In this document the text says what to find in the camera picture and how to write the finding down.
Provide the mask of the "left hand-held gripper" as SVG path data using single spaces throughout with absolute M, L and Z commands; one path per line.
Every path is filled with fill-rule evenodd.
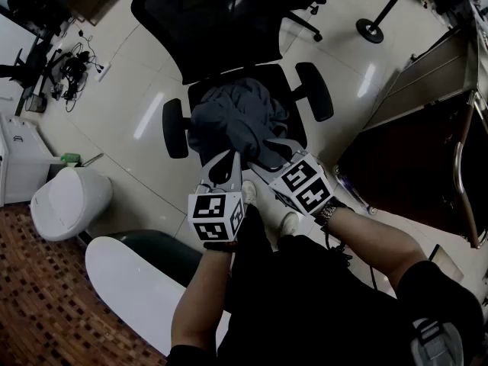
M 226 150 L 201 169 L 200 184 L 188 195 L 188 222 L 202 242 L 230 242 L 244 220 L 241 156 Z

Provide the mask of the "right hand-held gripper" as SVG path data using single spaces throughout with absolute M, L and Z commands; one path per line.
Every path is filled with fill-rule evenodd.
M 290 165 L 270 169 L 248 162 L 248 167 L 285 205 L 304 216 L 318 213 L 332 198 L 332 187 L 323 167 L 296 140 L 274 138 L 263 143 Z

